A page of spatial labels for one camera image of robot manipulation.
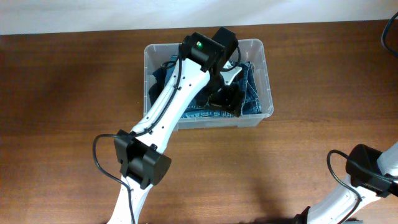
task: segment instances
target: wood grain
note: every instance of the wood grain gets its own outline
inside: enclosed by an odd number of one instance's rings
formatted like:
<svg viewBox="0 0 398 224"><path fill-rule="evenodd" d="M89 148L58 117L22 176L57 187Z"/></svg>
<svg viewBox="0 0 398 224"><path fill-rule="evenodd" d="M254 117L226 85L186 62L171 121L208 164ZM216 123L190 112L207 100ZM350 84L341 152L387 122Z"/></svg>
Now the wood grain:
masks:
<svg viewBox="0 0 398 224"><path fill-rule="evenodd" d="M230 27L266 51L274 114L255 128L181 130L172 166L140 222L238 223L292 217L337 183L330 149L385 151L398 141L398 58L379 39L386 21ZM0 223L104 223L120 186L91 156L100 133L142 117L144 48L217 28L0 36ZM398 30L390 34L398 47ZM98 147L114 175L110 140ZM344 160L333 167L344 176ZM356 217L397 223L398 199Z"/></svg>

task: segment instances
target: folded clothing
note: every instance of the folded clothing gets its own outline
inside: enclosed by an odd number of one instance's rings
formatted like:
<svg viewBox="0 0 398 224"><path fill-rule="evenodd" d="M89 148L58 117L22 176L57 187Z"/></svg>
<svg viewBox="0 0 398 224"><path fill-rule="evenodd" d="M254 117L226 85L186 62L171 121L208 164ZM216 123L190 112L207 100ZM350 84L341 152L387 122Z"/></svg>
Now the folded clothing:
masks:
<svg viewBox="0 0 398 224"><path fill-rule="evenodd" d="M173 55L170 61L176 61L177 56ZM251 62L241 62L238 65L243 70L243 77L238 81L234 81L234 84L239 86L239 89L245 93L244 103L241 108L241 115L244 114L258 114L261 113L261 104L259 101L256 84L254 82L253 72L254 65ZM150 103L153 105L162 92L164 86L170 80L175 67L164 70L163 68L157 69L152 75L156 79L154 84L149 90ZM208 110L203 109L202 106L198 106L197 100L205 98L206 96L201 95L199 92L196 97L190 102L187 109L181 116L181 118L203 118L203 117L219 117L219 118L232 118L234 115L222 111L222 110Z"/></svg>

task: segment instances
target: brown wooden surface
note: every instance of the brown wooden surface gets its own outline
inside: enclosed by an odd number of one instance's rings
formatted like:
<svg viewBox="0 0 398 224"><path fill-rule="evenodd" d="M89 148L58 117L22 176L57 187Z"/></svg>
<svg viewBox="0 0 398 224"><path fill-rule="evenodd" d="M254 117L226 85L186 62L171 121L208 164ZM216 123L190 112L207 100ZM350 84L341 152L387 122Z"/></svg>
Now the brown wooden surface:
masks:
<svg viewBox="0 0 398 224"><path fill-rule="evenodd" d="M181 130L172 166L140 215L151 223L237 223L292 217L337 183L326 154L398 141L398 58L379 39L386 21L231 27L262 40L274 114L256 128ZM142 118L144 48L217 28L0 37L0 223L103 223L119 184L91 155L100 133ZM398 32L390 33L398 47ZM114 175L112 141L100 163ZM333 167L345 175L345 161ZM397 223L398 198L356 217Z"/></svg>

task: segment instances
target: blue denim fabric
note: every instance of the blue denim fabric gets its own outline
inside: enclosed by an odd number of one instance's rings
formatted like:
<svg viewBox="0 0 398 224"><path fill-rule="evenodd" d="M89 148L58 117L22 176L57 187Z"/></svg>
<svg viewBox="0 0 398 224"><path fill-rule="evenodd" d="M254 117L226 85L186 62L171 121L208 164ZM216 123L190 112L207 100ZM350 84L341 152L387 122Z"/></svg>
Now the blue denim fabric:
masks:
<svg viewBox="0 0 398 224"><path fill-rule="evenodd" d="M170 61L176 61L177 56L173 55ZM241 91L245 92L244 104L241 108L241 115L243 114L258 114L261 113L261 105L258 97L258 92L256 89L256 84L254 82L254 66L251 62L241 62L239 64L243 69L243 77L234 84L239 86ZM170 80L173 74L174 67L167 69L166 72L160 71L159 69L153 73L158 84L163 84L166 86L167 82ZM219 118L232 118L232 114L221 110L204 110L197 106L196 99L193 99L185 110L181 118L202 118L202 117L219 117Z"/></svg>

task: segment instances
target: storage box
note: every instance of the storage box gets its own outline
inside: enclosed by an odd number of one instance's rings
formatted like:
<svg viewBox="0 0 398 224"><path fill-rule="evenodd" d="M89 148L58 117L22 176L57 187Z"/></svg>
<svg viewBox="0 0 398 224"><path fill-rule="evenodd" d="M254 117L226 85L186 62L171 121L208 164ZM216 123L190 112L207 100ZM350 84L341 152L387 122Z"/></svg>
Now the storage box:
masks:
<svg viewBox="0 0 398 224"><path fill-rule="evenodd" d="M268 118L274 112L272 104L271 89L268 80L264 46L258 39L239 40L242 62L250 61L254 64L254 81L256 82L259 101L261 103L261 114L242 115L238 118L181 118L174 130L189 128L212 128L212 127L251 127L256 126L264 118ZM178 54L178 44L151 44L144 51L144 116L152 106L150 104L148 91L156 83L152 73L160 67L160 64L170 60L171 55ZM231 56L232 61L238 60L238 51L235 50Z"/></svg>

